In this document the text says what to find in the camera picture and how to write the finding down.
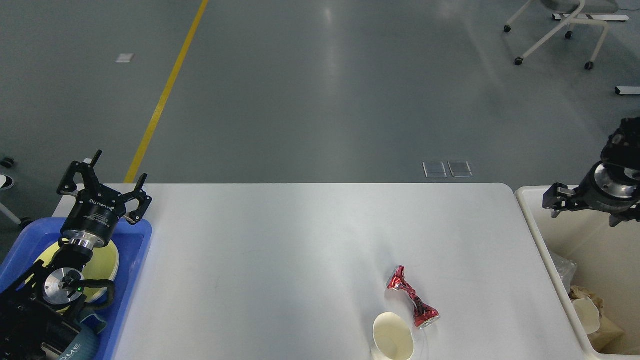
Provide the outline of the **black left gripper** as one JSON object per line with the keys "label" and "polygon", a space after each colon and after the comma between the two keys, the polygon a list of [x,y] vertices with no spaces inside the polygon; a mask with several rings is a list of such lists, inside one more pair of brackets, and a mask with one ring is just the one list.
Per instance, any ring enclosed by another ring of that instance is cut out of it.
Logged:
{"label": "black left gripper", "polygon": [[[86,249],[105,248],[111,241],[120,219],[131,226],[144,218],[153,198],[143,189],[148,174],[142,174],[133,191],[121,194],[115,190],[103,192],[103,185],[95,173],[95,166],[103,151],[86,161],[73,161],[60,180],[56,193],[75,198],[75,204],[61,228],[61,239],[67,244]],[[78,190],[76,176],[83,189]],[[137,201],[137,208],[127,210],[127,204]]]}

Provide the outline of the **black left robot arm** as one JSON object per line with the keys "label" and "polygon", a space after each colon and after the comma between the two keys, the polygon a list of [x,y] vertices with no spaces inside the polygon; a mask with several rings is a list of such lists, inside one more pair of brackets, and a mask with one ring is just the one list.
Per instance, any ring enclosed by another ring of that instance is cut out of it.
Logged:
{"label": "black left robot arm", "polygon": [[57,193],[66,218],[23,228],[1,265],[3,360],[109,360],[121,338],[153,228],[142,174],[121,193],[99,181],[102,155],[73,161]]}

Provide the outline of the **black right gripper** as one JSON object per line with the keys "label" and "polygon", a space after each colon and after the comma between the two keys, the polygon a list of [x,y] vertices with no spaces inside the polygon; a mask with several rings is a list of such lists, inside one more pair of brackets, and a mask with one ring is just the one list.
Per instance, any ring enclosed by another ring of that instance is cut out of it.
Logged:
{"label": "black right gripper", "polygon": [[578,187],[554,183],[542,195],[542,207],[557,219],[562,212],[596,210],[611,214],[609,226],[640,222],[639,171],[599,161]]}

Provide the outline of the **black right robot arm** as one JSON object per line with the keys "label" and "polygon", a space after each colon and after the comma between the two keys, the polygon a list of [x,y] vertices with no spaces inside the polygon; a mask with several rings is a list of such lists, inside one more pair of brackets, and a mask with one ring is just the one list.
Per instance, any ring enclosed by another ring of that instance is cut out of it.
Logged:
{"label": "black right robot arm", "polygon": [[592,210],[609,214],[609,225],[639,221],[640,119],[624,118],[574,189],[556,182],[542,196],[542,207],[557,218],[562,212]]}

